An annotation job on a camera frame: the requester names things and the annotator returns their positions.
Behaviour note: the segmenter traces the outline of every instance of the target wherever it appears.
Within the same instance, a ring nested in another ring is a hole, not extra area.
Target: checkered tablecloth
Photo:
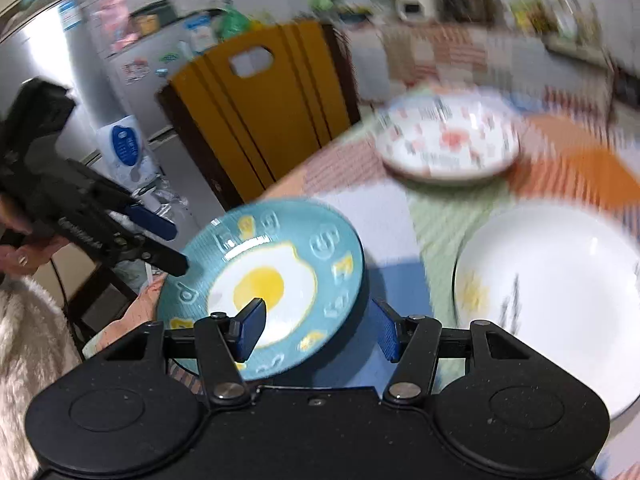
[[[394,105],[409,106],[416,96],[435,91],[451,90],[416,89]],[[465,233],[497,207],[532,198],[578,202],[616,218],[633,236],[640,234],[640,145],[620,130],[607,131],[592,116],[569,117],[542,100],[513,97],[511,104],[524,117],[520,131],[524,156],[484,186],[438,188],[393,179],[376,155],[370,132],[375,118],[370,118],[311,157],[264,197],[306,196],[340,210],[362,240],[370,295],[382,295],[403,315],[432,314],[444,326],[455,326],[451,283],[456,255]],[[304,380],[315,386],[374,384],[380,390],[393,365],[383,362],[366,335],[360,327],[333,367],[316,370]],[[344,360],[349,352],[354,356]],[[342,368],[346,370],[336,378]],[[440,386],[459,373],[455,366],[439,369]],[[609,441],[594,466],[596,473],[606,480],[640,479],[639,442],[640,400],[612,422]]]

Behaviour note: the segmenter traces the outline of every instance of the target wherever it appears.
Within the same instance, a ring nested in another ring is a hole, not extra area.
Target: yellow flower pattern
[[[458,289],[460,307],[470,314],[481,314],[488,306],[489,289],[482,286],[478,275],[471,271],[463,275]]]
[[[326,332],[322,332],[320,330],[312,330],[302,338],[300,343],[298,343],[298,350],[300,350],[301,352],[308,352],[319,342],[321,342],[325,337]]]
[[[341,260],[338,260],[331,266],[331,272],[334,275],[334,282],[342,283],[353,273],[353,256],[346,253]]]
[[[178,330],[179,328],[193,328],[193,319],[172,317],[169,325],[171,326],[171,330]]]
[[[248,240],[255,236],[255,219],[251,215],[244,215],[238,219],[240,239]]]

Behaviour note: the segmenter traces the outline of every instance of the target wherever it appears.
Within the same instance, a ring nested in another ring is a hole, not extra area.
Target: blue gripper pad
[[[386,360],[397,363],[400,360],[400,341],[393,313],[388,312],[376,300],[369,300],[369,312],[376,326],[378,345]]]
[[[129,205],[124,214],[136,225],[158,235],[162,240],[173,240],[178,234],[178,228],[173,222],[149,211],[142,204]]]
[[[240,337],[236,344],[234,359],[244,363],[262,335],[267,321],[267,305],[261,298],[254,298],[234,317],[241,325]]]

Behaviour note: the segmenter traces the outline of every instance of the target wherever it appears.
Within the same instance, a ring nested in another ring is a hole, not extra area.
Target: floral plate
[[[376,149],[397,173],[427,182],[464,183],[503,172],[520,153],[519,117],[495,99],[425,96],[378,117]]]
[[[502,326],[594,390],[612,418],[640,394],[640,250],[595,211],[530,201],[497,212],[454,270],[458,325]]]
[[[167,277],[158,319],[190,328],[211,312],[235,316],[253,298],[267,321],[245,380],[270,377],[317,352],[341,327],[360,291],[360,239],[343,216],[320,203],[273,200],[212,221],[185,248],[189,270]],[[177,360],[198,373],[193,359]]]

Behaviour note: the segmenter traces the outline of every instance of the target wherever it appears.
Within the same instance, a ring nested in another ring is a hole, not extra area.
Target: metal screw
[[[396,399],[413,399],[420,395],[420,386],[413,383],[396,383],[389,388],[389,393]]]
[[[220,383],[213,387],[213,394],[219,399],[237,399],[244,394],[244,386],[238,383]]]

